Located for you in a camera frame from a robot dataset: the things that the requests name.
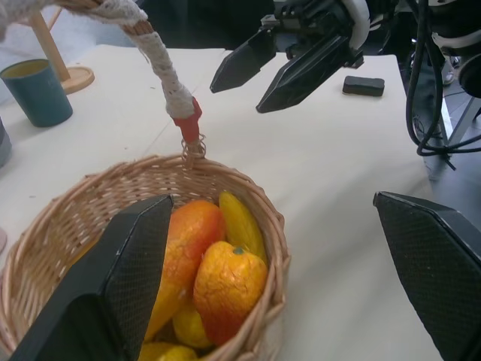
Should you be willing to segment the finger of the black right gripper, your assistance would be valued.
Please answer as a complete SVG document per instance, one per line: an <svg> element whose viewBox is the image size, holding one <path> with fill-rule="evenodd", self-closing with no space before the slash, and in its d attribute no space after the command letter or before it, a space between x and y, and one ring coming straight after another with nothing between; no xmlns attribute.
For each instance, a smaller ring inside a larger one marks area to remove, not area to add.
<svg viewBox="0 0 481 361"><path fill-rule="evenodd" d="M317 42L277 72L256 110L266 114L300 104L351 60L348 37L335 35Z"/></svg>
<svg viewBox="0 0 481 361"><path fill-rule="evenodd" d="M270 29L260 29L254 36L227 55L210 84L212 93L243 86L257 75L276 55L276 40Z"/></svg>

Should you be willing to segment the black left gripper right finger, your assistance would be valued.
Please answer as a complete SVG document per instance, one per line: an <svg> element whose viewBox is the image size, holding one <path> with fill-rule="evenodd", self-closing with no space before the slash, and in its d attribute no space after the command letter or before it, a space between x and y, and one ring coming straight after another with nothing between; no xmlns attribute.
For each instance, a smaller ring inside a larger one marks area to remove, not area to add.
<svg viewBox="0 0 481 361"><path fill-rule="evenodd" d="M374 196L398 278L443 361L481 361L481 231L459 211Z"/></svg>

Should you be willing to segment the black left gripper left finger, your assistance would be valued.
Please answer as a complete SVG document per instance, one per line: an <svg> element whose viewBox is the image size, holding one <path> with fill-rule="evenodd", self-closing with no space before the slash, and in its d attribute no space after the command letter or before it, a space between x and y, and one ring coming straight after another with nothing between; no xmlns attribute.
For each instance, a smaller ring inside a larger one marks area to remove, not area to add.
<svg viewBox="0 0 481 361"><path fill-rule="evenodd" d="M159 290L170 195L115 215L66 273L8 361L137 361Z"/></svg>

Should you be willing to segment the black whiteboard eraser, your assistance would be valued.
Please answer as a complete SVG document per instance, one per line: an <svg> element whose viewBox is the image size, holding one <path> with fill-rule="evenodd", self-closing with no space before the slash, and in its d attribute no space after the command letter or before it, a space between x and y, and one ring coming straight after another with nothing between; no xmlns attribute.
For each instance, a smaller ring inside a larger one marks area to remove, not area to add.
<svg viewBox="0 0 481 361"><path fill-rule="evenodd" d="M381 97L384 89L385 81L381 78L346 76L342 91L344 94Z"/></svg>

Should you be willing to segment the yellow lemon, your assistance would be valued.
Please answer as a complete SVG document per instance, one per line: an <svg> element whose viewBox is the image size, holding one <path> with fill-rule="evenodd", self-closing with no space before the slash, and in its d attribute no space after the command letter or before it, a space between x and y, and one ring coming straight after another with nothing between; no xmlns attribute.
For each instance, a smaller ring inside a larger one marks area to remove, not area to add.
<svg viewBox="0 0 481 361"><path fill-rule="evenodd" d="M209 348L212 345L204 331L200 314L191 301L183 305L173 316L172 323L177 340L183 344L198 349Z"/></svg>

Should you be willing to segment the large orange mango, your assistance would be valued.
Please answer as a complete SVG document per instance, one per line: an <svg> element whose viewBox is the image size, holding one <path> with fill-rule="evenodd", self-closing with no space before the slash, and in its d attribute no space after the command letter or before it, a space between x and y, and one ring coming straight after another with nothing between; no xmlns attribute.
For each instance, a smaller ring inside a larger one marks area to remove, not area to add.
<svg viewBox="0 0 481 361"><path fill-rule="evenodd" d="M192 201L171 215L161 283L145 341L153 340L190 299L204 253L214 242L224 239L225 221L214 203Z"/></svg>

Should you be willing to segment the small orange fruit green stem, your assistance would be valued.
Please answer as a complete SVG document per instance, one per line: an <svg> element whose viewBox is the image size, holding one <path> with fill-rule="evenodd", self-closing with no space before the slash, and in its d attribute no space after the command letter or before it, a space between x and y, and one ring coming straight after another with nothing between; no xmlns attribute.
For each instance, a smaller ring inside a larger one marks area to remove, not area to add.
<svg viewBox="0 0 481 361"><path fill-rule="evenodd" d="M207 338L216 346L233 338L264 292L265 262L225 241L212 244L198 267L193 302Z"/></svg>

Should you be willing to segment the black white robot torso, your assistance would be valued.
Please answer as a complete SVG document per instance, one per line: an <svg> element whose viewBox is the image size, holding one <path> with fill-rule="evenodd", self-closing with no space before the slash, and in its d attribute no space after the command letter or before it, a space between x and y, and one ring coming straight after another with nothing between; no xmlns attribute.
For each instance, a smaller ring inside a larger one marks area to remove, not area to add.
<svg viewBox="0 0 481 361"><path fill-rule="evenodd" d="M481 0L428 0L434 43L446 57L458 57L462 89L481 99Z"/></svg>

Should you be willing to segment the long yellow fruit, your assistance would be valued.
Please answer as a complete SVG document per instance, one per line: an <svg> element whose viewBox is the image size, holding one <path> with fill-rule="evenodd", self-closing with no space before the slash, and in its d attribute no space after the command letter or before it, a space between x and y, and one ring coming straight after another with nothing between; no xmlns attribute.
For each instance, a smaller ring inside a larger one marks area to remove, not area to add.
<svg viewBox="0 0 481 361"><path fill-rule="evenodd" d="M224 216L228 242L256 255L267 264L264 239L249 208L226 191L219 195L219 208Z"/></svg>

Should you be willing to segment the wooden stand round base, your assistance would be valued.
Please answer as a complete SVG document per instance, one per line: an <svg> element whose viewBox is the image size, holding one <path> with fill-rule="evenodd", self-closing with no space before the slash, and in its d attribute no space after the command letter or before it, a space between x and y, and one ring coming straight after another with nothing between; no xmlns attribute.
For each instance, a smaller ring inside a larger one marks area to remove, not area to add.
<svg viewBox="0 0 481 361"><path fill-rule="evenodd" d="M72 94L88 87L94 80L92 69L84 66L67 67L61 57L50 30L55 25L62 9L57 8L48 22L45 21L40 11L35 12L29 18L29 26L32 28L45 56L56 73L62 88L66 94Z"/></svg>

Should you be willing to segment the grey cylinder container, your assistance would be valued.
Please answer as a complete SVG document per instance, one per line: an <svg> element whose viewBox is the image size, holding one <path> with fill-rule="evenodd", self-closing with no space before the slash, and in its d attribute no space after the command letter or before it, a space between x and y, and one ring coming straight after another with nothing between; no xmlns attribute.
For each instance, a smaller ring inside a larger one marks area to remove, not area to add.
<svg viewBox="0 0 481 361"><path fill-rule="evenodd" d="M8 162L11 157L11 152L11 140L0 117L0 168Z"/></svg>

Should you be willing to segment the teal cup yellow inside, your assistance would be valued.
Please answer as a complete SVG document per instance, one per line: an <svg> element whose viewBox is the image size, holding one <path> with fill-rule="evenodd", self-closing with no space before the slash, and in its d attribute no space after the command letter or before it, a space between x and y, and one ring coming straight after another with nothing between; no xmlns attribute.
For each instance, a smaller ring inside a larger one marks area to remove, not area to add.
<svg viewBox="0 0 481 361"><path fill-rule="evenodd" d="M0 71L0 79L35 127L57 126L73 114L68 97L46 59L10 65Z"/></svg>

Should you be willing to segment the grey metal frame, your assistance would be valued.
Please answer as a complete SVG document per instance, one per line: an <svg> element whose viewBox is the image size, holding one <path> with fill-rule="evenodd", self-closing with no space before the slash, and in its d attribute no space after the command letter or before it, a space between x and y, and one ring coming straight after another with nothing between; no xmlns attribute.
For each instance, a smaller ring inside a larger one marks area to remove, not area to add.
<svg viewBox="0 0 481 361"><path fill-rule="evenodd" d="M463 108L461 116L455 120L455 123L452 123L446 98L456 95L466 95L466 93L464 91L452 94L443 92L439 129L441 133L441 145L444 148L454 147L456 144L461 143L464 134L477 119L479 116L478 111L481 109L481 99L467 95L467 101L461 105L461 108Z"/></svg>

